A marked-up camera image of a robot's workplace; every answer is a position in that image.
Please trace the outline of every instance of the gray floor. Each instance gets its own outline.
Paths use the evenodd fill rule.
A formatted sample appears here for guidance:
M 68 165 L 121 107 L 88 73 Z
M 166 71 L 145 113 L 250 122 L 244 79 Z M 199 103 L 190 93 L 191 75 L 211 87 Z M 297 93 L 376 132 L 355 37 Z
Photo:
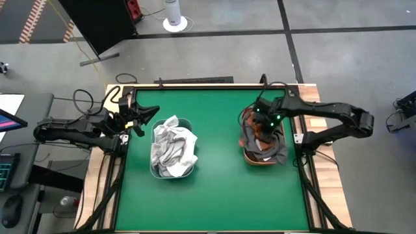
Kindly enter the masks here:
M 413 1 L 285 1 L 292 29 L 415 25 Z M 141 1 L 151 11 L 163 5 Z M 192 31 L 281 29 L 277 3 L 258 1 L 181 2 L 183 14 L 196 21 Z M 165 33 L 161 22 L 146 17 L 141 33 Z M 348 208 L 358 230 L 414 233 L 416 229 L 416 140 L 412 131 L 389 134 L 385 118 L 392 102 L 416 88 L 416 31 L 296 34 L 294 44 L 306 83 L 317 83 L 322 101 L 342 101 L 363 107 L 376 117 L 374 134 L 334 144 Z M 81 46 L 92 55 L 86 43 Z M 115 83 L 118 73 L 153 80 L 234 76 L 236 83 L 256 83 L 262 73 L 271 81 L 295 83 L 284 35 L 218 36 L 124 41 L 106 53 L 121 57 L 79 67 L 85 58 L 74 43 L 57 45 L 0 45 L 2 60 L 12 71 L 2 77 L 2 92 L 53 92 L 70 98 L 77 88 L 103 97 L 102 80 Z M 69 101 L 56 100 L 51 115 L 79 115 Z M 51 159 L 82 159 L 83 152 L 52 151 Z M 53 218 L 40 233 L 59 230 Z

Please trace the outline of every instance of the black stand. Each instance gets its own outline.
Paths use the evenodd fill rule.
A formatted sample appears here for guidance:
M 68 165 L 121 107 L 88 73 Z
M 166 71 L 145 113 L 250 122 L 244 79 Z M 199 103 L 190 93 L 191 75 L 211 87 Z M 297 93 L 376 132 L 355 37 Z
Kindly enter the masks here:
M 73 192 L 81 192 L 84 188 L 82 179 L 65 175 L 48 168 L 33 165 L 32 172 L 29 176 L 29 183 L 45 185 L 60 188 Z
M 101 57 L 101 58 L 97 55 L 97 58 L 95 58 L 95 59 L 80 62 L 79 66 L 89 65 L 89 64 L 93 64 L 93 63 L 96 63 L 96 62 L 101 62 L 101 61 L 104 61 L 104 60 L 107 60 L 107 59 L 116 58 L 116 57 L 119 57 L 119 56 L 120 56 L 120 53 L 115 53 L 113 55 L 107 55 L 107 56 L 104 56 L 104 57 Z

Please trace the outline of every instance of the green table surface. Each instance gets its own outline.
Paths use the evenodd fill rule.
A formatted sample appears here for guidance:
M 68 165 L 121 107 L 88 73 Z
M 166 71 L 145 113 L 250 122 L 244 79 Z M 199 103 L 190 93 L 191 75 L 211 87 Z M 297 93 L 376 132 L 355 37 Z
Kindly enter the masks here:
M 161 109 L 143 126 L 146 135 L 133 133 L 129 143 L 116 230 L 307 230 L 298 169 L 292 165 L 289 119 L 283 121 L 289 149 L 285 166 L 250 166 L 238 144 L 237 116 L 258 94 L 258 90 L 139 90 L 140 105 Z M 267 90 L 263 97 L 282 95 L 282 90 Z M 157 179 L 149 166 L 151 128 L 172 115 L 192 123 L 198 161 L 186 178 Z

